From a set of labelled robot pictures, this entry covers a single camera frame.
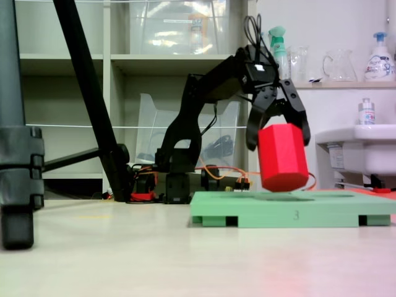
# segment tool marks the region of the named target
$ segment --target tripod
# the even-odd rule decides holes
[[[98,148],[44,163],[41,130],[25,125],[14,0],[0,1],[0,208],[5,249],[34,243],[33,211],[44,207],[42,172],[99,157],[114,199],[129,200],[129,154],[118,145],[74,0],[54,0]]]

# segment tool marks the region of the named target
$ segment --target soap bottle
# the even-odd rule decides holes
[[[376,112],[374,103],[370,102],[370,98],[363,98],[363,102],[359,103],[359,124],[374,125],[376,123]]]
[[[392,82],[396,80],[394,57],[389,54],[384,38],[387,36],[384,32],[374,34],[377,38],[377,46],[370,56],[365,78],[367,82]]]
[[[279,78],[289,79],[290,78],[290,66],[287,58],[287,52],[283,36],[286,30],[282,26],[277,26],[269,31],[271,35],[271,48],[273,51],[273,58],[279,65]]]

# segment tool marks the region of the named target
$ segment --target white pump dispenser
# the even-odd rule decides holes
[[[394,57],[389,54],[384,44],[386,36],[387,34],[384,32],[374,34],[374,37],[377,38],[377,47],[372,51],[364,75],[368,82],[391,82],[396,80]]]

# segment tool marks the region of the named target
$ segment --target red object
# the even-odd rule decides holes
[[[388,193],[391,192],[390,189],[379,189],[379,188],[377,188],[377,187],[375,187],[372,191],[373,191],[374,193],[380,193],[380,194],[388,194]]]
[[[309,179],[303,133],[293,124],[277,124],[258,133],[261,184],[272,192],[306,185]]]
[[[133,202],[146,202],[153,201],[155,198],[155,193],[153,191],[149,193],[132,193],[131,201]]]

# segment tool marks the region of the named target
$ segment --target white sink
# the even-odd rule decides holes
[[[325,131],[316,134],[315,140],[329,148],[334,170],[396,175],[396,125]]]

